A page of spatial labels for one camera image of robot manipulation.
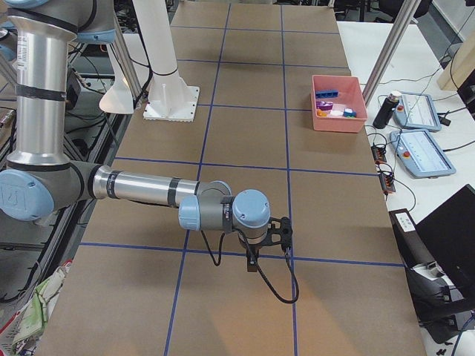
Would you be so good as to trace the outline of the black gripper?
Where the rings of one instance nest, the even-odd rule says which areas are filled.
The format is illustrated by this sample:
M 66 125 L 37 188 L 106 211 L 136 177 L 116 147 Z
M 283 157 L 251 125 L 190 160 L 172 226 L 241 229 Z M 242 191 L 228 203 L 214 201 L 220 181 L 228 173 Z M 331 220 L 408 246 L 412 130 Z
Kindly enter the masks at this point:
M 259 252 L 263 247 L 266 246 L 266 241 L 262 239 L 250 239 L 245 238 L 242 235 L 238 236 L 240 245 L 247 251 L 249 247 L 251 251 L 246 252 L 247 258 L 247 271 L 248 272 L 257 272 L 258 271 L 258 259 L 253 252 Z

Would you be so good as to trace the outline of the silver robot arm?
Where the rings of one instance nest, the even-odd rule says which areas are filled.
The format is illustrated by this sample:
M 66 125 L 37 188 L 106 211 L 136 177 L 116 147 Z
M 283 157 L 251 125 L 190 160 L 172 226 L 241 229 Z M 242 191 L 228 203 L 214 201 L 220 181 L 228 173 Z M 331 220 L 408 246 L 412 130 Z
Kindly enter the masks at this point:
M 237 232 L 247 268 L 271 244 L 266 196 L 250 189 L 233 195 L 221 181 L 198 182 L 115 171 L 71 160 L 63 150 L 68 46 L 111 44 L 116 38 L 112 1 L 9 1 L 16 26 L 16 147 L 1 173 L 1 209 L 32 221 L 72 203 L 111 198 L 177 208 L 182 228 Z

